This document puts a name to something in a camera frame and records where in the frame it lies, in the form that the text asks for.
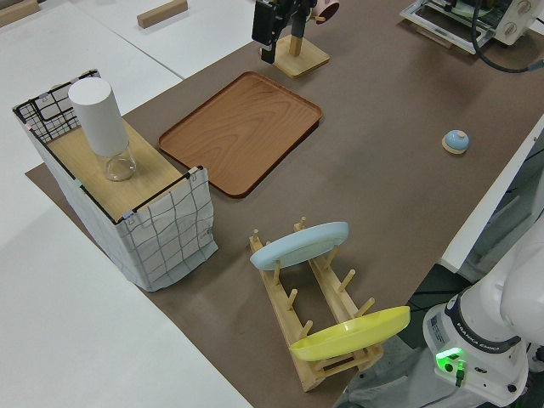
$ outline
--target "yellow plate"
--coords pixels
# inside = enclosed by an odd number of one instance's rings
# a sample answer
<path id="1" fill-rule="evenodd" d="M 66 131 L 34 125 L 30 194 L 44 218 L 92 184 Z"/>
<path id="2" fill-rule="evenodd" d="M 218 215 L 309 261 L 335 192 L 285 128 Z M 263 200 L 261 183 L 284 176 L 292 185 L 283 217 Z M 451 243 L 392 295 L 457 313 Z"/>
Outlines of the yellow plate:
<path id="1" fill-rule="evenodd" d="M 330 359 L 383 342 L 409 322 L 408 306 L 380 310 L 318 331 L 292 344 L 289 349 L 303 361 Z"/>

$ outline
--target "white cylinder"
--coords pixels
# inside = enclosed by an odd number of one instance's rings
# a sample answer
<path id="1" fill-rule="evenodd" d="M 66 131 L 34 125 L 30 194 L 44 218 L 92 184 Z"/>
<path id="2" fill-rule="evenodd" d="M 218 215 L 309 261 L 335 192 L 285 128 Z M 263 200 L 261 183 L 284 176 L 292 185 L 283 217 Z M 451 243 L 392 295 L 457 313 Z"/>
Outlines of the white cylinder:
<path id="1" fill-rule="evenodd" d="M 113 157 L 128 147 L 128 135 L 111 85 L 102 78 L 83 78 L 70 86 L 68 98 L 94 154 Z"/>

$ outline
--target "wooden tray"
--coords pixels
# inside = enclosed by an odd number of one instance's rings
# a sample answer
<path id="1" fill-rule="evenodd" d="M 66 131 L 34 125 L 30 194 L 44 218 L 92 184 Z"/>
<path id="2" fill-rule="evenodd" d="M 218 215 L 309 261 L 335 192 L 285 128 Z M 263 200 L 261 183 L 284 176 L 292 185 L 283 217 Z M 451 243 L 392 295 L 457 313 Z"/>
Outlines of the wooden tray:
<path id="1" fill-rule="evenodd" d="M 257 72 L 245 72 L 159 138 L 186 167 L 244 197 L 319 124 L 321 108 Z"/>

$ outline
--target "plate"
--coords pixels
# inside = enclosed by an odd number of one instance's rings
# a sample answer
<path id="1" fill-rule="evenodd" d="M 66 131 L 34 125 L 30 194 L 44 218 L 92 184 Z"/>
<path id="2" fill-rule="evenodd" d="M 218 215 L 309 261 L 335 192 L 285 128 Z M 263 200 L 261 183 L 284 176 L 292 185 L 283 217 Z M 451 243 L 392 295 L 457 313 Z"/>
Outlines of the plate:
<path id="1" fill-rule="evenodd" d="M 292 344 L 289 349 L 303 361 L 330 359 L 383 342 L 409 322 L 408 306 L 380 310 L 318 331 Z"/>
<path id="2" fill-rule="evenodd" d="M 348 223 L 316 225 L 263 246 L 249 259 L 257 269 L 274 270 L 276 261 L 285 268 L 329 252 L 348 238 Z"/>

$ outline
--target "green indicator light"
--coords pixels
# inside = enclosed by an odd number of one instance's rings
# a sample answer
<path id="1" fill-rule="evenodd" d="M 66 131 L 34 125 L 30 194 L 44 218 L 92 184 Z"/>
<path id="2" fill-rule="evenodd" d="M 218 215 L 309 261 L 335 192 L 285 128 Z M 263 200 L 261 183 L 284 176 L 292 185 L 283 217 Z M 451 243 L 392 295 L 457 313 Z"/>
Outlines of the green indicator light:
<path id="1" fill-rule="evenodd" d="M 445 365 L 450 359 L 456 359 L 462 354 L 462 349 L 458 347 L 449 348 L 436 354 L 436 364 L 441 370 L 445 370 Z"/>

